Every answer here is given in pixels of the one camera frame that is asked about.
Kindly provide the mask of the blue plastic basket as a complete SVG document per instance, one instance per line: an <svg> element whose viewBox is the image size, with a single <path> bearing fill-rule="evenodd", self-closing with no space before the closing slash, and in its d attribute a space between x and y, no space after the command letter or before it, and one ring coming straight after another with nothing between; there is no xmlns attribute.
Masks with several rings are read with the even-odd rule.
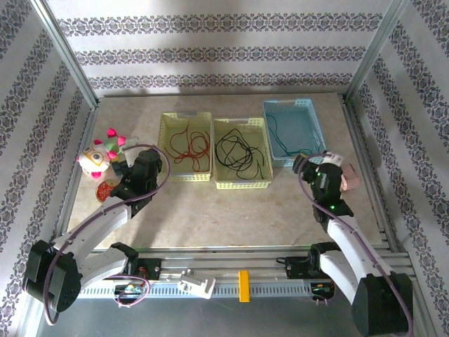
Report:
<svg viewBox="0 0 449 337"><path fill-rule="evenodd" d="M320 123L310 99L266 100L262 107L273 166L289 167L300 153L309 156L326 149Z"/></svg>

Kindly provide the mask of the yellow basket with red cable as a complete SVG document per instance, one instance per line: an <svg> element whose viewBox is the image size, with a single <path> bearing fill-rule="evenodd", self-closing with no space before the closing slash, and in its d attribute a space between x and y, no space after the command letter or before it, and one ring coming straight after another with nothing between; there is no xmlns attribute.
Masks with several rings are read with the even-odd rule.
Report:
<svg viewBox="0 0 449 337"><path fill-rule="evenodd" d="M171 181L209 181L213 170L210 112L164 112L158 148L170 162Z"/></svg>

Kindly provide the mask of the yellow basket with black cable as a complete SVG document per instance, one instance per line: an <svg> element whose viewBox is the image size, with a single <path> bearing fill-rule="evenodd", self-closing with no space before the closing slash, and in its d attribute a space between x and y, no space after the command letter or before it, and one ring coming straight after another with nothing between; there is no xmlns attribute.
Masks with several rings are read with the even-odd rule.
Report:
<svg viewBox="0 0 449 337"><path fill-rule="evenodd" d="M272 182L264 118L215 119L212 150L217 189L265 189Z"/></svg>

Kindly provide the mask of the round red tin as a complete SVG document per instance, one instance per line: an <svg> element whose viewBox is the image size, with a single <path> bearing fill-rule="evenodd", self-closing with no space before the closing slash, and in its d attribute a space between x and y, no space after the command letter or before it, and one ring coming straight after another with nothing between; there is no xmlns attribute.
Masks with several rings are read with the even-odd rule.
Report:
<svg viewBox="0 0 449 337"><path fill-rule="evenodd" d="M96 188L95 197L103 203L106 198L112 193L112 190L120 183L118 179L107 179L102 181Z"/></svg>

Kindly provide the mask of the small pink toy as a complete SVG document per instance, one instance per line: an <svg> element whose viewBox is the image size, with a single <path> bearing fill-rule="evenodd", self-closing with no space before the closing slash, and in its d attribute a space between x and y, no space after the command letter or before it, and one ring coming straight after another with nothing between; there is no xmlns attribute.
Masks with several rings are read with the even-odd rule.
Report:
<svg viewBox="0 0 449 337"><path fill-rule="evenodd" d="M361 184L360 178L352 164L342 167L340 189L343 192L356 189Z"/></svg>

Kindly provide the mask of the white pink green plush toy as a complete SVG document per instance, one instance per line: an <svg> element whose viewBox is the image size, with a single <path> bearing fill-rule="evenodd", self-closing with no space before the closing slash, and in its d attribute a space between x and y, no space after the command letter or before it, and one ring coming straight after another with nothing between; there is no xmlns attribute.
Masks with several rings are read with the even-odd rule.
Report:
<svg viewBox="0 0 449 337"><path fill-rule="evenodd" d="M103 173L119 160L127 138L117 133L114 128L107 130L107 138L95 139L77 157L83 173L93 179L100 179Z"/></svg>

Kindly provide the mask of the small circuit board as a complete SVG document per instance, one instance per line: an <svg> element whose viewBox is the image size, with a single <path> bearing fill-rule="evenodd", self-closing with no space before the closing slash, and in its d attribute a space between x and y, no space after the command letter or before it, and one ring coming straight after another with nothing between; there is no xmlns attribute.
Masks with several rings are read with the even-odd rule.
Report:
<svg viewBox="0 0 449 337"><path fill-rule="evenodd" d="M144 291L144 287L141 284L120 284L115 287L115 296L137 296Z"/></svg>
<svg viewBox="0 0 449 337"><path fill-rule="evenodd" d="M335 294L335 284L330 282L312 282L311 291L315 296L332 297Z"/></svg>

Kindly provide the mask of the yellow plastic clip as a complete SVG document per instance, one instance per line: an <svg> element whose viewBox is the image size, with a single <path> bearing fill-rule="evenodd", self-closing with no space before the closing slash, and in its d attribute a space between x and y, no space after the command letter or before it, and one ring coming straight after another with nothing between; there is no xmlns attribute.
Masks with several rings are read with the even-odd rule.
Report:
<svg viewBox="0 0 449 337"><path fill-rule="evenodd" d="M250 275L247 270L239 271L239 302L250 302Z"/></svg>

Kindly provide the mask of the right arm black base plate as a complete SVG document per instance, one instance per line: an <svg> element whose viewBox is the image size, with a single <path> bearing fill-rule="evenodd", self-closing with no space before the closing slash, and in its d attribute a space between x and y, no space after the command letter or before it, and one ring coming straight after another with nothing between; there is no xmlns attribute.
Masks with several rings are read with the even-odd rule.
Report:
<svg viewBox="0 0 449 337"><path fill-rule="evenodd" d="M330 279L319 266L315 258L310 257L278 257L276 262L285 267L288 279Z"/></svg>

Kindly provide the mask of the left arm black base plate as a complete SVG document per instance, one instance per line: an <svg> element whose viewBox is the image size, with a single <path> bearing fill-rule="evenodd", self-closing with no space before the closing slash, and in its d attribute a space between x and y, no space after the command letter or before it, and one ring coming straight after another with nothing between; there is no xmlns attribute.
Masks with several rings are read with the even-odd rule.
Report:
<svg viewBox="0 0 449 337"><path fill-rule="evenodd" d="M159 280L162 260L160 258L137 258L127 262L122 274L138 276L148 280Z"/></svg>

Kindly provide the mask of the aluminium rail frame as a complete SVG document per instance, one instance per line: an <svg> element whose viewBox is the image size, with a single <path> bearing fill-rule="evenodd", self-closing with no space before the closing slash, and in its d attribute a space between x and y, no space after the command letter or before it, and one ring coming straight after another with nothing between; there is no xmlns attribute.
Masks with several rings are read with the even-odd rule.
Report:
<svg viewBox="0 0 449 337"><path fill-rule="evenodd" d="M200 251L153 249L139 252L137 258L160 258L162 264L159 281L161 282L174 282L180 277L181 272L187 269L205 272L218 279L232 282L238 277L240 270L247 270L251 276L259 279L275 277L286 279L285 267L277 263L276 258L291 256L307 257L307 251L299 248L217 251L210 249Z"/></svg>

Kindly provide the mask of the white plastic bracket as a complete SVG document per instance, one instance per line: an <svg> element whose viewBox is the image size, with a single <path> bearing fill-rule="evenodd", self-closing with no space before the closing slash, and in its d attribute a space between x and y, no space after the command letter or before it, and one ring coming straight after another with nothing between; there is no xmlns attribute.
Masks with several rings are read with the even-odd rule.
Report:
<svg viewBox="0 0 449 337"><path fill-rule="evenodd" d="M212 297L215 284L216 278L213 276L187 269L182 271L177 288L190 295L209 300Z"/></svg>

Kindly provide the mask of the aluminium frame post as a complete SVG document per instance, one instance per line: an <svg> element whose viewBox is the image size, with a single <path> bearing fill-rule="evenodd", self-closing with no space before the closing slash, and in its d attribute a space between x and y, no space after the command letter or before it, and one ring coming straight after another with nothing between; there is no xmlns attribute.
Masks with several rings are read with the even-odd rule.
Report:
<svg viewBox="0 0 449 337"><path fill-rule="evenodd" d="M372 41L369 43L368 48L362 57L362 60L357 67L354 76L349 84L348 89L342 96L345 105L348 105L357 94L359 88L361 87L363 80L367 76L375 62L378 54L382 50L383 45L387 41L389 35L391 34L396 22L400 18L404 8L409 3L410 0L392 0L387 12L384 14L379 27Z"/></svg>
<svg viewBox="0 0 449 337"><path fill-rule="evenodd" d="M91 108L96 108L99 99L96 96L88 77L82 70L75 52L72 50L67 38L65 37L56 17L54 16L50 6L46 0L29 0L33 9L36 11L41 23L46 29L49 37L52 39L57 52L62 61L66 64L68 70L73 76L76 85L81 90L84 98L87 100Z"/></svg>

